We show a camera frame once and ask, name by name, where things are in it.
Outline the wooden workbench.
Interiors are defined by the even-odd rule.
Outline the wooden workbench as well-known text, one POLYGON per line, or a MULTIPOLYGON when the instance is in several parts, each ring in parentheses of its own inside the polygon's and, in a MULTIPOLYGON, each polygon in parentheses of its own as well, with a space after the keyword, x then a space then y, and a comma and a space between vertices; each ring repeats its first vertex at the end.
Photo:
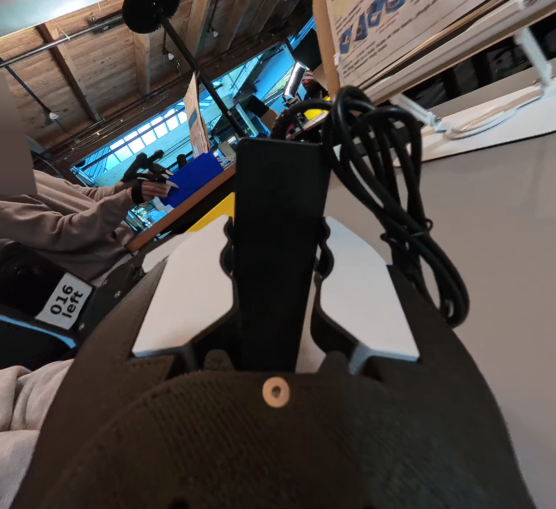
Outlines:
POLYGON ((148 245, 159 235, 185 231, 235 191, 236 162, 163 216, 153 226, 141 232, 126 248, 133 253, 148 245))

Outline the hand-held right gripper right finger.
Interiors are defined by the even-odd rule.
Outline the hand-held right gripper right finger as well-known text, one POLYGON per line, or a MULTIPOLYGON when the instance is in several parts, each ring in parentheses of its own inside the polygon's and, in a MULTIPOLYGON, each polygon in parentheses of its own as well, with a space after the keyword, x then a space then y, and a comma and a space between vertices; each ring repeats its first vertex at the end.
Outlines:
POLYGON ((351 374, 373 357, 416 363, 420 352, 389 268, 344 224, 323 218, 310 311, 310 371, 330 352, 345 355, 351 374))

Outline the person's left forearm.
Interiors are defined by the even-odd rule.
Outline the person's left forearm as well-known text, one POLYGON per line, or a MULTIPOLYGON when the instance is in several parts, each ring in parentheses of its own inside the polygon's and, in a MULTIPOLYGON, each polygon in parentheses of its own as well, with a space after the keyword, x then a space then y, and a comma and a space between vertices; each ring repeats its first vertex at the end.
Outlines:
POLYGON ((35 371, 23 366, 1 370, 1 432, 38 431, 73 359, 35 371))

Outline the blue plastic bin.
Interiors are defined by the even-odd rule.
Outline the blue plastic bin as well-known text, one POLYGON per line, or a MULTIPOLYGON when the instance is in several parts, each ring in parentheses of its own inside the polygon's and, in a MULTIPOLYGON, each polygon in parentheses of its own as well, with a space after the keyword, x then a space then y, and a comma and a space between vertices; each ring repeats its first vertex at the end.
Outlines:
POLYGON ((167 180, 167 184, 176 186, 169 187, 167 197, 161 198, 161 203, 176 208, 222 171, 219 158, 211 151, 193 158, 167 180))

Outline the stacked yellow plastic bins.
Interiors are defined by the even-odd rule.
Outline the stacked yellow plastic bins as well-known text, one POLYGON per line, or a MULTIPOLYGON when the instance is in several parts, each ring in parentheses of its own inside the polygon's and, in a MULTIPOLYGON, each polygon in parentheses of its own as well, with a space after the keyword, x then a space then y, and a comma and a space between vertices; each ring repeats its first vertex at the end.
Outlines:
POLYGON ((235 193, 230 193, 225 199, 223 199, 217 206, 212 208, 207 214, 205 214, 199 221, 192 225, 186 233, 194 233, 203 229, 213 221, 217 220, 221 216, 226 216, 227 218, 234 217, 235 214, 235 193))

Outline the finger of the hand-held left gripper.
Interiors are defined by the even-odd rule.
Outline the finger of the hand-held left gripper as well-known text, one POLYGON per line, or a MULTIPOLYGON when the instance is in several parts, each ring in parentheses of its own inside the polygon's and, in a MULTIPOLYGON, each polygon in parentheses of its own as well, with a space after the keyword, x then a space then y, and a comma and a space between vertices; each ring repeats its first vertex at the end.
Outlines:
POLYGON ((159 262, 167 259, 183 242, 193 237, 196 232, 172 235, 153 244, 152 249, 142 258, 141 270, 144 274, 151 271, 159 262))

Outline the cardboard sheet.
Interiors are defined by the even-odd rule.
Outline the cardboard sheet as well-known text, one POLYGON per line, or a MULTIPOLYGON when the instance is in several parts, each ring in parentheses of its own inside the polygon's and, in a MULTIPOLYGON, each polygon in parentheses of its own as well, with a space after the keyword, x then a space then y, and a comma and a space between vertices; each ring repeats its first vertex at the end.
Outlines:
POLYGON ((190 131, 193 157, 198 158, 200 155, 211 151, 211 144, 205 121, 200 112, 198 83, 195 73, 192 74, 189 87, 184 95, 184 110, 190 131))

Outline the black pole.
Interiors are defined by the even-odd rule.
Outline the black pole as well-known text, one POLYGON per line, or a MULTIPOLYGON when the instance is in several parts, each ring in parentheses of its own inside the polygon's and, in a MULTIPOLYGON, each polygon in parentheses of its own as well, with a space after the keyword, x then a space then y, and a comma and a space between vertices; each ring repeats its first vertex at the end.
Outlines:
POLYGON ((226 104, 214 89, 212 81, 203 74, 193 55, 170 22, 170 19, 177 12, 180 1, 181 0, 124 0, 122 6, 123 21, 127 27, 136 34, 150 34, 162 27, 193 70, 194 76, 199 78, 222 115, 233 127, 238 137, 241 138, 244 136, 244 132, 240 124, 233 117, 231 111, 226 107, 226 104))

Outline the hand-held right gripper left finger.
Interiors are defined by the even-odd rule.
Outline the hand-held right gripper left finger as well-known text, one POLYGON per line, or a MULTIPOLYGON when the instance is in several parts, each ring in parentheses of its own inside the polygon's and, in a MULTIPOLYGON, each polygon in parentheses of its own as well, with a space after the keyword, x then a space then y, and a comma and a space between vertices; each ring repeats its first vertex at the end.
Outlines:
POLYGON ((199 357, 199 342, 234 318, 239 301, 228 261, 232 230, 232 217, 221 215, 186 233, 166 257, 131 350, 135 357, 180 351, 199 357))

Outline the LED light panel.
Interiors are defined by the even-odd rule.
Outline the LED light panel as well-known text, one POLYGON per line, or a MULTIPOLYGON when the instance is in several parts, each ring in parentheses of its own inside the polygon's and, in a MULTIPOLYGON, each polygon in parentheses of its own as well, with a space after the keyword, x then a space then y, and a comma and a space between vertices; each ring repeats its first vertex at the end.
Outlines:
POLYGON ((296 96, 304 74, 305 66, 297 61, 290 73, 290 76, 288 77, 288 82, 284 88, 284 92, 282 93, 285 99, 290 99, 296 96))

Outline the instruction sheet on white stand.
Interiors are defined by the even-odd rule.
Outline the instruction sheet on white stand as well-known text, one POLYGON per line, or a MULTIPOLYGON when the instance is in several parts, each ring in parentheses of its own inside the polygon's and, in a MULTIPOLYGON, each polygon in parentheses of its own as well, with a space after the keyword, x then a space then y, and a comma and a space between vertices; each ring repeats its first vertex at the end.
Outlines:
POLYGON ((391 103, 407 110, 424 123, 423 162, 487 149, 555 133, 555 76, 530 27, 513 35, 516 45, 535 68, 537 82, 527 88, 501 96, 440 118, 403 94, 391 103))

